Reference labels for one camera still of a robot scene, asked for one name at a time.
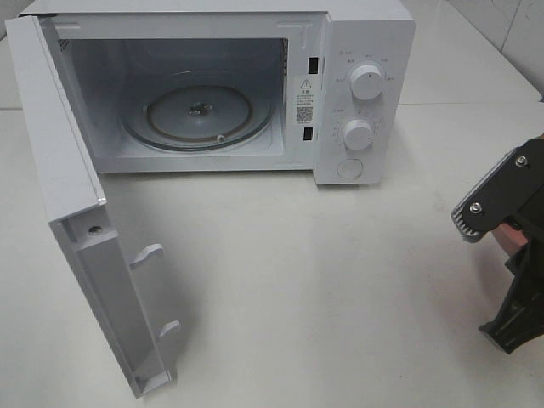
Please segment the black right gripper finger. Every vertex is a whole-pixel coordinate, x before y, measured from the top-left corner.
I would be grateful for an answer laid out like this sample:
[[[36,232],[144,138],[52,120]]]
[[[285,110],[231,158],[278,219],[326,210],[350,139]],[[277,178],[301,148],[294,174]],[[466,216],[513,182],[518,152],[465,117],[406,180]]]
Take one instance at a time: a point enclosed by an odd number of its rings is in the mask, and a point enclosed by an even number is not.
[[[543,335],[543,285],[528,269],[515,274],[496,315],[479,330],[500,350],[511,354]]]

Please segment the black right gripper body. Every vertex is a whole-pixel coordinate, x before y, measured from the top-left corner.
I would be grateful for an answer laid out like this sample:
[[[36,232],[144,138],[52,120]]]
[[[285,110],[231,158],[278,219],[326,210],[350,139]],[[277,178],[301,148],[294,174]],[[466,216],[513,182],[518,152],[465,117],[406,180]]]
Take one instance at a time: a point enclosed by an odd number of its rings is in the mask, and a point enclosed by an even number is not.
[[[513,273],[512,286],[524,283],[543,288],[543,188],[506,218],[506,223],[520,232],[526,242],[509,258],[506,266]]]

